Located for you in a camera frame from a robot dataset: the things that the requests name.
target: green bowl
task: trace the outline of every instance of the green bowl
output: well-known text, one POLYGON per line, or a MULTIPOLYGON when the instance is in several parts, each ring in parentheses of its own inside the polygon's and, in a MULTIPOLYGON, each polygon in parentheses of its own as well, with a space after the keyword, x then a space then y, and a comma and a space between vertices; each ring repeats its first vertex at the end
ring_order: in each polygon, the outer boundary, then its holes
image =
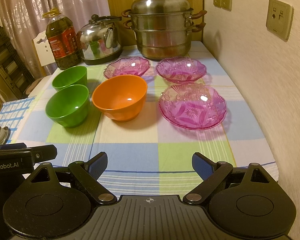
POLYGON ((57 91, 75 84, 87 85, 87 68, 85 66, 68 68, 62 71, 52 81, 52 86, 57 91))
POLYGON ((87 117, 89 106, 88 88, 84 85, 71 85, 49 99, 46 115, 64 127, 76 127, 87 117))

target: pink glass bowl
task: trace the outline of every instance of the pink glass bowl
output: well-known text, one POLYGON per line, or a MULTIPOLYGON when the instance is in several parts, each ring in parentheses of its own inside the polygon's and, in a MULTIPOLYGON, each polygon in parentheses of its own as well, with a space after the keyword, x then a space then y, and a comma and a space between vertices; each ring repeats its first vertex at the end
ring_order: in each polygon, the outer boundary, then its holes
POLYGON ((110 63, 103 75, 112 78, 120 75, 136 75, 141 77, 150 68, 149 60, 142 57, 123 57, 110 63))
POLYGON ((194 82, 207 73, 200 61, 189 57, 172 57, 161 60, 155 67, 156 72, 172 83, 194 82))
POLYGON ((220 124, 227 113, 225 99, 212 87, 183 83, 168 87, 159 110, 170 123, 189 130, 206 130, 220 124))

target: brown pot handle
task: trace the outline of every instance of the brown pot handle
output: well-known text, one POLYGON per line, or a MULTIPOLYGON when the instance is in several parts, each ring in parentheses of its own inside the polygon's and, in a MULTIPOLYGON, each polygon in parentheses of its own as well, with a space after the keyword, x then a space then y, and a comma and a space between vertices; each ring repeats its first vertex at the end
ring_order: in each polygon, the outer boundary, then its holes
POLYGON ((204 22, 202 22, 202 23, 200 23, 200 24, 196 24, 195 25, 195 29, 192 29, 192 32, 193 33, 197 33, 197 32, 200 32, 200 31, 202 31, 203 30, 203 28, 205 27, 205 25, 206 25, 206 23, 204 23, 204 22))
POLYGON ((131 26, 128 26, 128 23, 130 23, 131 22, 131 20, 128 20, 128 21, 126 21, 126 22, 124 22, 122 25, 123 25, 123 27, 125 27, 126 29, 128 29, 128 30, 130 30, 131 29, 131 26))
POLYGON ((126 9, 126 10, 124 10, 124 11, 121 13, 122 17, 126 17, 126 18, 130 17, 130 15, 127 15, 127 14, 126 14, 126 12, 130 12, 130 11, 131 11, 131 9, 126 9))
POLYGON ((201 10, 200 12, 194 14, 191 16, 191 19, 195 20, 195 19, 199 19, 200 17, 202 17, 203 15, 205 15, 207 13, 206 10, 201 10))

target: red label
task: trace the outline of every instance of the red label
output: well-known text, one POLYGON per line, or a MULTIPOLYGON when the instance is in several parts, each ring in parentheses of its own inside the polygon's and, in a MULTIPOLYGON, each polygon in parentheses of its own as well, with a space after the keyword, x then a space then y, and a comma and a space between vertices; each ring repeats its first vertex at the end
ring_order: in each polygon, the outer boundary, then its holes
POLYGON ((54 58, 62 58, 77 51, 77 41, 73 26, 63 33, 48 38, 54 58))

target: curtain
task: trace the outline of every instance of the curtain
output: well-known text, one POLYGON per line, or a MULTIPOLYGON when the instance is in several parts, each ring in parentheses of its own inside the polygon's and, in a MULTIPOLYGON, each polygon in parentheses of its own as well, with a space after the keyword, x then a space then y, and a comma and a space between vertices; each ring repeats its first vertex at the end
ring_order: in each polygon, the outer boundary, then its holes
POLYGON ((79 31, 92 14, 110 15, 107 0, 0 0, 0 18, 15 49, 35 78, 42 76, 32 39, 46 30, 42 14, 53 7, 69 17, 79 31))

